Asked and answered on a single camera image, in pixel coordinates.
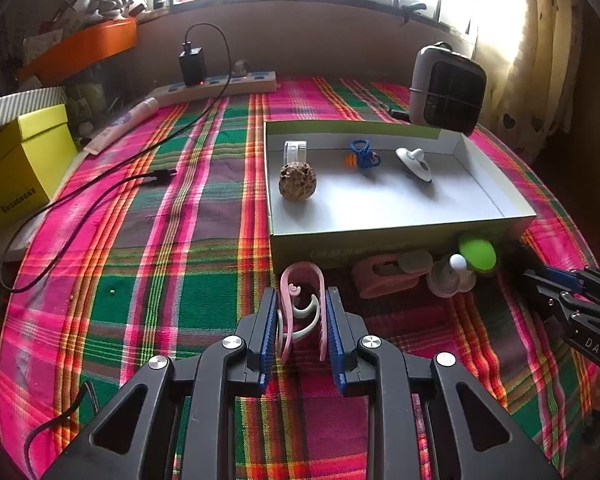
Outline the pink white plastic clip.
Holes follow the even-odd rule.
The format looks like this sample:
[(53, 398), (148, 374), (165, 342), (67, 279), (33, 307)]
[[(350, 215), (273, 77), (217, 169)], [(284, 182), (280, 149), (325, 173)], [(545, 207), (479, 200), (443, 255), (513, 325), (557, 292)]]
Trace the pink white plastic clip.
[(326, 285), (312, 262), (293, 263), (279, 280), (276, 353), (285, 363), (295, 344), (320, 333), (320, 360), (327, 354)]

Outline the white ball in round case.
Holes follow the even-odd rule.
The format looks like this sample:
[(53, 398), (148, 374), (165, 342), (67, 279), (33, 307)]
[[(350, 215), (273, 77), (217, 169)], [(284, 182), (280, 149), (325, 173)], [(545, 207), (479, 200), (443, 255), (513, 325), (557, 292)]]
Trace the white ball in round case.
[(459, 292), (470, 292), (477, 277), (461, 254), (447, 255), (436, 261), (426, 276), (430, 292), (440, 298), (451, 298)]

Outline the white tape roll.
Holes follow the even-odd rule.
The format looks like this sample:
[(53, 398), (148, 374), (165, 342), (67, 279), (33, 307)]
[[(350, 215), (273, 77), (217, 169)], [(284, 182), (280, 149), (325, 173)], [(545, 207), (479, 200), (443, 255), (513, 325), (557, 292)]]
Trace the white tape roll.
[(305, 164), (307, 151), (306, 141), (286, 141), (283, 149), (283, 163), (285, 165), (290, 165), (293, 162)]

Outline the white plug on strip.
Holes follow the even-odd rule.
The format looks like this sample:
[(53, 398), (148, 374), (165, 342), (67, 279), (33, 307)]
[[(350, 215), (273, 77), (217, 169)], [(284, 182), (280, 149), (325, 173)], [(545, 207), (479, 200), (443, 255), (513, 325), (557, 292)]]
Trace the white plug on strip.
[(233, 77), (245, 77), (250, 73), (250, 65), (245, 60), (238, 60), (234, 63), (232, 68), (232, 76)]

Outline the pink white cream tube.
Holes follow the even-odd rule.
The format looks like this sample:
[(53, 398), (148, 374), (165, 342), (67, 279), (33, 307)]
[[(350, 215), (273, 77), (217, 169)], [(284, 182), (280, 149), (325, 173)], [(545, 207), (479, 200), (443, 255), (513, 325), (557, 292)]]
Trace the pink white cream tube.
[(154, 116), (159, 109), (159, 103), (155, 98), (148, 98), (131, 108), (123, 116), (112, 122), (108, 127), (86, 144), (84, 151), (90, 155), (99, 155), (111, 144), (120, 140), (129, 131), (137, 127), (145, 120)]

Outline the grey portable heater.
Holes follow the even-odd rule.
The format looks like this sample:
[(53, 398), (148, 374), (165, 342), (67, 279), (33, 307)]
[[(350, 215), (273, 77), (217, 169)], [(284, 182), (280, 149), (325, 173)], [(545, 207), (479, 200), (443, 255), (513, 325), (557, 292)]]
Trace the grey portable heater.
[(414, 125), (470, 136), (486, 94), (486, 72), (471, 58), (439, 41), (419, 50), (410, 85), (408, 114)]

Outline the plaid pink green tablecloth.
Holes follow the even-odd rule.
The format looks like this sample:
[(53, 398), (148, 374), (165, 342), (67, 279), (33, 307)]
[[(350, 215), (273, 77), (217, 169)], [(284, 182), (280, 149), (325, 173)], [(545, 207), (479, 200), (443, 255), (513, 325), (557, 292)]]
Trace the plaid pink green tablecloth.
[[(42, 423), (82, 382), (109, 400), (149, 358), (194, 356), (258, 305), (273, 272), (263, 162), (269, 120), (383, 120), (407, 88), (353, 79), (288, 79), (233, 96), (200, 120), (196, 104), (162, 110), (64, 187), (23, 259), (0, 344), (0, 435), (21, 469), (50, 466), (92, 416)], [(465, 295), (425, 284), (365, 301), (348, 272), (330, 274), (344, 306), (419, 356), (463, 364), (561, 474), (571, 474), (592, 408), (595, 367), (550, 336), (498, 272)]]

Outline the large brown walnut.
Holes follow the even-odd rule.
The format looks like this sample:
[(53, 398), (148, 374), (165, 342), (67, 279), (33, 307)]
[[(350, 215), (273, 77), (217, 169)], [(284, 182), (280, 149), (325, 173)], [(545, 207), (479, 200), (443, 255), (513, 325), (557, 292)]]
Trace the large brown walnut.
[(316, 191), (317, 178), (307, 162), (288, 162), (279, 170), (278, 190), (285, 200), (304, 202)]

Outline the orange plastic tray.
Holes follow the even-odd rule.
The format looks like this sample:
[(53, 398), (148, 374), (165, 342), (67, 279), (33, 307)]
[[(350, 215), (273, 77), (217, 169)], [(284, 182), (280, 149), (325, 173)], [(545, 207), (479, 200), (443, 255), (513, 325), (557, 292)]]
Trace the orange plastic tray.
[(18, 70), (17, 80), (38, 78), (43, 86), (61, 84), (95, 63), (130, 50), (137, 45), (137, 20), (100, 23), (76, 32), (50, 47)]

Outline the yellow cardboard box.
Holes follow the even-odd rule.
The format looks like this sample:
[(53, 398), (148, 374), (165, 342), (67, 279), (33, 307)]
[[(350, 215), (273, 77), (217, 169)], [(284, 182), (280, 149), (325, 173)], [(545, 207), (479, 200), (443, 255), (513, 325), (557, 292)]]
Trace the yellow cardboard box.
[(77, 154), (64, 104), (1, 128), (0, 232), (50, 202)]

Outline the striped white box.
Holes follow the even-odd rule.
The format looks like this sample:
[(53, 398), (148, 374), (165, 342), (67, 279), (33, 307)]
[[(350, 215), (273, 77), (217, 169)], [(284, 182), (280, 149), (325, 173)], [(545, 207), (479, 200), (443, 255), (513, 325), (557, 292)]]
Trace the striped white box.
[(64, 87), (38, 88), (0, 96), (0, 128), (21, 115), (66, 101)]

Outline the cream patterned curtain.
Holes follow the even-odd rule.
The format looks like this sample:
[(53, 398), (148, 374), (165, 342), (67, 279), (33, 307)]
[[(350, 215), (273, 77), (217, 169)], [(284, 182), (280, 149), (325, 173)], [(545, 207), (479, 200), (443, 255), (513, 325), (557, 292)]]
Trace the cream patterned curtain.
[(479, 124), (525, 162), (570, 129), (583, 0), (478, 0), (475, 60), (486, 71)]

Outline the white round knob device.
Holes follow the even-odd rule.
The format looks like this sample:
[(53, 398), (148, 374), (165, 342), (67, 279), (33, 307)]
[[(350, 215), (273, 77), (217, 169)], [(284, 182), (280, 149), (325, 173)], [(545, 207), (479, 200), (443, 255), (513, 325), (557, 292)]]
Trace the white round knob device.
[(397, 148), (396, 157), (402, 162), (405, 168), (422, 182), (430, 183), (432, 173), (425, 159), (425, 152), (421, 148), (408, 150), (407, 148)]

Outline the green white cardboard box tray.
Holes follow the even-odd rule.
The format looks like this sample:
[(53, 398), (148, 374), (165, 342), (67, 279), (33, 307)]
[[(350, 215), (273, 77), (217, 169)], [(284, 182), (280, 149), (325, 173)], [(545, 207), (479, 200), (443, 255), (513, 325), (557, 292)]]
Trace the green white cardboard box tray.
[[(349, 168), (351, 141), (365, 139), (381, 157), (377, 168)], [(317, 178), (304, 202), (278, 190), (286, 141), (306, 141)], [(465, 232), (494, 244), (514, 240), (536, 213), (472, 134), (391, 122), (280, 120), (263, 130), (268, 232), (275, 272), (297, 261), (323, 269), (352, 266), (376, 254), (426, 249), (454, 252)], [(397, 148), (421, 148), (430, 183), (411, 174)]]

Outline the green round lid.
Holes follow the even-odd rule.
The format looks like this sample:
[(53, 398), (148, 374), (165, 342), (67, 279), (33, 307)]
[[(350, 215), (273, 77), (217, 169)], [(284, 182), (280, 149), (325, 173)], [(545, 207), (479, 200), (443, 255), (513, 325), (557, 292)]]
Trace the green round lid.
[(460, 236), (458, 251), (471, 270), (477, 273), (490, 273), (498, 262), (493, 245), (475, 233), (465, 232)]

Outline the white power strip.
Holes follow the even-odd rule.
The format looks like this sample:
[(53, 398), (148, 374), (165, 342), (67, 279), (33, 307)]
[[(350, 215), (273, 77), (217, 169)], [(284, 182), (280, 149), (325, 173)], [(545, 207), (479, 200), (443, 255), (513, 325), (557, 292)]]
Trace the white power strip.
[(148, 99), (155, 99), (160, 107), (222, 96), (240, 96), (251, 93), (272, 93), (277, 90), (276, 73), (255, 72), (245, 76), (232, 77), (227, 82), (227, 76), (208, 77), (200, 84), (186, 86), (184, 82), (168, 84), (155, 88), (148, 94)]

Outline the black charger adapter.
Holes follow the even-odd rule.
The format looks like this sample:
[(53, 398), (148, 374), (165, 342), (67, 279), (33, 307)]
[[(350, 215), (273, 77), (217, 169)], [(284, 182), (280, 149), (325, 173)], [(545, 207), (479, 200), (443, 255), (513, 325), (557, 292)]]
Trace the black charger adapter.
[(188, 40), (183, 42), (183, 50), (178, 57), (184, 84), (193, 87), (201, 84), (207, 77), (207, 66), (204, 60), (204, 49), (193, 47)]

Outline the blue orange small toy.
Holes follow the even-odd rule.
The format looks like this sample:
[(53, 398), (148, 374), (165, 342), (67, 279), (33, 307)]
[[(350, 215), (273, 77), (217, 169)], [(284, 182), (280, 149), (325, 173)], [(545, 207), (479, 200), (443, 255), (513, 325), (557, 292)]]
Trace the blue orange small toy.
[(367, 170), (381, 165), (381, 157), (372, 150), (370, 141), (365, 139), (354, 140), (349, 144), (350, 153), (344, 158), (344, 163), (349, 168)]

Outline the pink holder with grey stone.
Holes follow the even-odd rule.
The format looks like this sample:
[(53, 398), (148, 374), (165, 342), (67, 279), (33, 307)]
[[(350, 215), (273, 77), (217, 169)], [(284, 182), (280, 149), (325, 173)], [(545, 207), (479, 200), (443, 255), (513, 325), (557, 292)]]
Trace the pink holder with grey stone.
[(433, 265), (432, 255), (419, 249), (366, 258), (355, 263), (351, 274), (360, 297), (373, 299), (415, 287)]

